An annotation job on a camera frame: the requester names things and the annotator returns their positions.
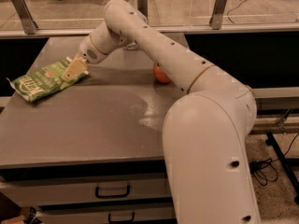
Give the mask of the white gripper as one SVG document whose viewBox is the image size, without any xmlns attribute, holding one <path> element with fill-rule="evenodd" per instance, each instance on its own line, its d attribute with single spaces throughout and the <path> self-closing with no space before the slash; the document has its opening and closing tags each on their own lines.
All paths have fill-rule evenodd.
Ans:
<svg viewBox="0 0 299 224">
<path fill-rule="evenodd" d="M 93 44 L 91 38 L 86 36 L 78 47 L 77 57 L 85 59 L 90 64 L 98 64 L 102 62 L 107 55 L 99 51 Z M 77 78 L 87 71 L 87 64 L 79 59 L 74 59 L 62 74 L 62 79 L 66 82 Z"/>
</svg>

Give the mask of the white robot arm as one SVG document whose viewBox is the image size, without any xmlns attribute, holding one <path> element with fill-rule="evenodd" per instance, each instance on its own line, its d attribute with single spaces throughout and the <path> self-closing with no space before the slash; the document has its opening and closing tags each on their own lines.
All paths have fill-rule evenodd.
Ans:
<svg viewBox="0 0 299 224">
<path fill-rule="evenodd" d="M 102 62 L 134 42 L 179 87 L 163 125 L 164 161 L 178 224 L 261 224 L 245 140 L 256 120 L 250 88 L 110 0 L 78 57 Z"/>
</svg>

